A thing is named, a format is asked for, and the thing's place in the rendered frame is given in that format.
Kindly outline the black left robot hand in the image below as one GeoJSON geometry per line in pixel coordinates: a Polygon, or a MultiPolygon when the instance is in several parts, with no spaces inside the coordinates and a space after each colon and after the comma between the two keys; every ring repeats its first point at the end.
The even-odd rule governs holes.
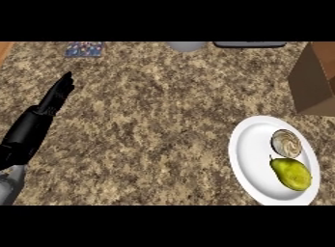
{"type": "Polygon", "coordinates": [[[71,72],[54,84],[37,105],[21,113],[0,143],[0,171],[14,165],[26,165],[36,154],[54,118],[74,90],[71,72]]]}

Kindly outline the white round plate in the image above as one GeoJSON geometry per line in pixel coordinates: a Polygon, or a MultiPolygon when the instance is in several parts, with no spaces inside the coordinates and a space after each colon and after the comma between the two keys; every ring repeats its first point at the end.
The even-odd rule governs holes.
{"type": "Polygon", "coordinates": [[[307,206],[312,203],[319,189],[319,165],[310,143],[293,125],[270,116],[253,116],[242,120],[231,133],[229,158],[237,180],[262,205],[307,206]],[[313,176],[306,191],[287,188],[272,170],[270,158],[281,158],[272,149],[272,135],[281,129],[290,130],[301,141],[303,150],[297,160],[307,166],[313,176]]]}

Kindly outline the swirled cream cupcake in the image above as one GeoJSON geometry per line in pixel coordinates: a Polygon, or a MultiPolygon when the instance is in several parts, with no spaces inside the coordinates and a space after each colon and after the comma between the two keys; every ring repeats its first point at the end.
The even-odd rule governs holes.
{"type": "Polygon", "coordinates": [[[296,158],[303,150],[297,135],[287,129],[279,129],[272,135],[272,149],[288,158],[296,158]]]}

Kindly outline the brown cardboard box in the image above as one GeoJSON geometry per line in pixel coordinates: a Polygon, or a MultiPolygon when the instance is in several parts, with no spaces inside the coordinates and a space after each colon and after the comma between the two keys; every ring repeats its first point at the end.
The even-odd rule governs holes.
{"type": "Polygon", "coordinates": [[[335,41],[310,41],[288,75],[300,114],[335,117],[335,41]]]}

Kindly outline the blue patterned packet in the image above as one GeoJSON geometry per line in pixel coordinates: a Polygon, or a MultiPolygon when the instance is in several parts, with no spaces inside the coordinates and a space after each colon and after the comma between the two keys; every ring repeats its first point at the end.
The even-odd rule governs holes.
{"type": "Polygon", "coordinates": [[[65,57],[101,57],[105,43],[102,41],[71,41],[67,44],[65,57]]]}

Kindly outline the dark grey flat appliance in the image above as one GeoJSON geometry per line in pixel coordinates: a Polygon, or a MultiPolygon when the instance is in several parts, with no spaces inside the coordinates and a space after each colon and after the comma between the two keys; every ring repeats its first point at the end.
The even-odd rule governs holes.
{"type": "Polygon", "coordinates": [[[287,41],[213,41],[222,48],[278,48],[287,45],[287,41]]]}

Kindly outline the green pear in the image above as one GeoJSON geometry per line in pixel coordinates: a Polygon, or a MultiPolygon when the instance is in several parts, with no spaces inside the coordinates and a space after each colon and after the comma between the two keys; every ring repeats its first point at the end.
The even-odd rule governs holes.
{"type": "Polygon", "coordinates": [[[294,191],[312,186],[312,173],[306,165],[293,158],[270,158],[270,167],[282,185],[294,191]]]}

